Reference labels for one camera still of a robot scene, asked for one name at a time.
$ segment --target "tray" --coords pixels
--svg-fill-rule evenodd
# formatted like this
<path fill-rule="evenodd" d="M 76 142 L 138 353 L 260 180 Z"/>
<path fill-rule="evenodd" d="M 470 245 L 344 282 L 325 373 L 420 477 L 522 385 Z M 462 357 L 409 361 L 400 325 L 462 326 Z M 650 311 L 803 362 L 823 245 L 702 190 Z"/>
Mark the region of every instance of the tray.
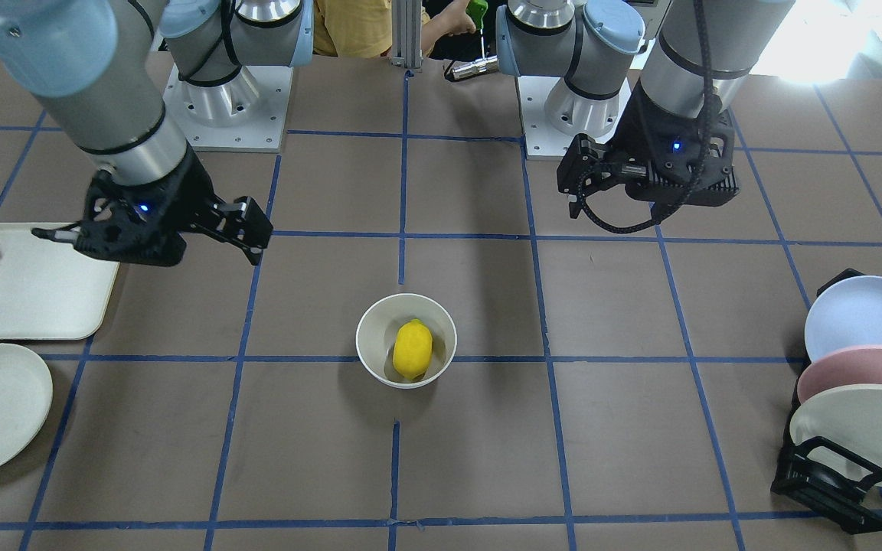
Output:
<path fill-rule="evenodd" d="M 118 263 L 29 233 L 60 226 L 0 223 L 0 341 L 77 341 L 101 327 Z"/>

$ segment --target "lemon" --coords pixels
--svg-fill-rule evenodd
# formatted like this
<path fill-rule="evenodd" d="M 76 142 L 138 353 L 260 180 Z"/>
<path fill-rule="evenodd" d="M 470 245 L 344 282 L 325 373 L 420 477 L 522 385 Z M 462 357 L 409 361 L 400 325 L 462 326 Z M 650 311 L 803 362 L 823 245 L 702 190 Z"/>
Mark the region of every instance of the lemon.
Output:
<path fill-rule="evenodd" d="M 393 345 L 393 369 L 409 380 L 427 372 L 431 363 L 431 330 L 414 318 L 397 331 Z"/>

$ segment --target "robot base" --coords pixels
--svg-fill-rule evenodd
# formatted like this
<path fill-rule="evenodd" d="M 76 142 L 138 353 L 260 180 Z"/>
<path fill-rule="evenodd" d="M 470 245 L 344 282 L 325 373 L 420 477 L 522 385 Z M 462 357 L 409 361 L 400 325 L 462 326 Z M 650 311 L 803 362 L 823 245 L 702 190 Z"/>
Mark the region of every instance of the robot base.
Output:
<path fill-rule="evenodd" d="M 547 114 L 547 98 L 559 80 L 559 77 L 517 78 L 519 112 L 522 115 L 522 129 L 526 136 L 526 157 L 529 159 L 563 159 L 564 153 L 567 153 L 567 148 L 573 141 L 573 135 L 566 135 L 554 128 Z M 631 97 L 631 88 L 628 87 L 626 80 L 622 83 L 622 90 L 619 91 L 619 114 L 616 122 L 603 135 L 592 136 L 596 142 L 605 143 L 615 135 L 617 121 L 622 116 L 629 97 Z"/>
<path fill-rule="evenodd" d="M 248 67 L 260 87 L 262 100 L 255 116 L 238 126 L 206 126 L 189 114 L 182 99 L 179 72 L 172 66 L 162 98 L 169 118 L 175 121 L 196 151 L 244 151 L 277 153 L 284 137 L 288 100 L 291 97 L 291 67 Z"/>

